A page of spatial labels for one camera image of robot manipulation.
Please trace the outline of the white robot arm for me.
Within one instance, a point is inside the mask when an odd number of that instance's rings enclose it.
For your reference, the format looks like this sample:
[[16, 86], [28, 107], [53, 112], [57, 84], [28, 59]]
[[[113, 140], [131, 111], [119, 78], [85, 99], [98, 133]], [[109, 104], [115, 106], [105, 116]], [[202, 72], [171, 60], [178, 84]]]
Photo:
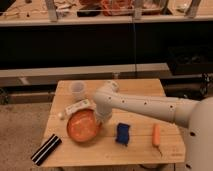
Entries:
[[95, 115], [105, 122], [112, 109], [121, 109], [188, 129], [185, 171], [213, 171], [213, 97], [191, 100], [177, 97], [128, 95], [106, 81], [94, 95]]

